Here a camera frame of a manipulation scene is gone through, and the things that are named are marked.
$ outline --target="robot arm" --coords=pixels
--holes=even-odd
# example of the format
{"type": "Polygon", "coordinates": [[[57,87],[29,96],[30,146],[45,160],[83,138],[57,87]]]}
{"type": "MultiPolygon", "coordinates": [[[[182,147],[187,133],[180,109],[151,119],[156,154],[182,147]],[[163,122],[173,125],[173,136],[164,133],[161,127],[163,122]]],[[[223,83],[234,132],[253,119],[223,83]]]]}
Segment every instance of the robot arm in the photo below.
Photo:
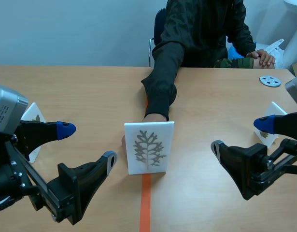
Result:
{"type": "MultiPolygon", "coordinates": [[[[297,103],[297,78],[285,86],[297,103]]],[[[297,161],[297,113],[259,118],[254,121],[254,126],[260,131],[286,135],[296,140],[284,139],[270,156],[263,144],[242,148],[228,147],[222,141],[212,143],[213,153],[246,200],[259,195],[283,174],[297,174],[297,166],[293,165],[297,161]],[[283,153],[288,155],[274,164],[283,153]]]]}
{"type": "Polygon", "coordinates": [[[0,211],[29,196],[35,210],[45,206],[54,221],[67,218],[74,225],[82,219],[117,155],[109,151],[77,168],[61,163],[59,176],[46,183],[29,163],[29,154],[45,143],[68,138],[76,128],[64,122],[21,121],[27,104],[24,96],[0,86],[0,211]]]}

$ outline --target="blue gripper fingertip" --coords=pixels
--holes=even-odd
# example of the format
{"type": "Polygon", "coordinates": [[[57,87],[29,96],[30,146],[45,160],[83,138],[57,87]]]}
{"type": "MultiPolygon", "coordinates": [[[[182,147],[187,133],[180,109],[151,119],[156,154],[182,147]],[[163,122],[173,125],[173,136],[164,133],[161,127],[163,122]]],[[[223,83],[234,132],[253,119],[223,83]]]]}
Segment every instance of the blue gripper fingertip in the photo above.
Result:
{"type": "Polygon", "coordinates": [[[57,140],[62,140],[73,135],[76,131],[76,126],[72,123],[63,123],[58,121],[57,125],[57,140]]]}
{"type": "Polygon", "coordinates": [[[265,120],[258,118],[254,121],[254,126],[259,131],[275,134],[274,120],[275,120],[275,115],[268,116],[265,120]]]}

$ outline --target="metal disc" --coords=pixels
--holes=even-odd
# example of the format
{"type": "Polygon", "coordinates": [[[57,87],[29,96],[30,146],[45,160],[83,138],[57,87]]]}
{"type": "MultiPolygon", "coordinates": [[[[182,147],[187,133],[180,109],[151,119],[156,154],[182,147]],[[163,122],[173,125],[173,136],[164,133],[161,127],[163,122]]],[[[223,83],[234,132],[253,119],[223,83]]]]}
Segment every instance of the metal disc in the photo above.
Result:
{"type": "Polygon", "coordinates": [[[259,80],[262,84],[269,87],[279,87],[282,84],[282,82],[274,76],[261,76],[259,80]]]}

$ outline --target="person's hand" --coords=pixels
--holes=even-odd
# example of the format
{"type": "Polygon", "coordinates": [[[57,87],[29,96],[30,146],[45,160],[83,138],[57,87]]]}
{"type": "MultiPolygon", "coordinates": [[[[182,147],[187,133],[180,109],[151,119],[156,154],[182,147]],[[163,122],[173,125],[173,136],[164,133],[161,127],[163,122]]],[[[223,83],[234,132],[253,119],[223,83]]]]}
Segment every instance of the person's hand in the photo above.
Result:
{"type": "Polygon", "coordinates": [[[271,64],[276,63],[276,58],[270,54],[267,53],[267,51],[260,49],[258,51],[250,52],[247,54],[247,57],[252,57],[252,58],[259,58],[259,64],[262,65],[263,67],[270,66],[271,64]]]}
{"type": "MultiPolygon", "coordinates": [[[[150,114],[147,115],[142,122],[166,122],[167,119],[163,116],[163,115],[159,115],[159,114],[150,114]]],[[[125,136],[123,136],[123,138],[121,139],[121,143],[123,145],[123,149],[125,154],[127,153],[126,151],[126,139],[125,136]]]]}

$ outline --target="sleeve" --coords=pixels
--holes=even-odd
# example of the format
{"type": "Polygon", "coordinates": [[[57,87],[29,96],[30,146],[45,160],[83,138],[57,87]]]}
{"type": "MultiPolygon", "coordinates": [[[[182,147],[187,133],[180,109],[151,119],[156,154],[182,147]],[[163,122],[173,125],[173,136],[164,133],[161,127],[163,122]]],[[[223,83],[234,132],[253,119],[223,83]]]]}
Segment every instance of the sleeve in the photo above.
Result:
{"type": "Polygon", "coordinates": [[[145,116],[161,114],[169,119],[169,108],[176,97],[174,80],[182,64],[184,52],[192,46],[194,0],[169,0],[167,19],[158,44],[152,54],[154,70],[142,80],[148,99],[145,116]]]}
{"type": "Polygon", "coordinates": [[[255,43],[248,26],[244,23],[246,8],[243,0],[235,0],[232,5],[230,20],[227,26],[228,42],[233,43],[237,52],[243,57],[255,51],[255,43]]]}

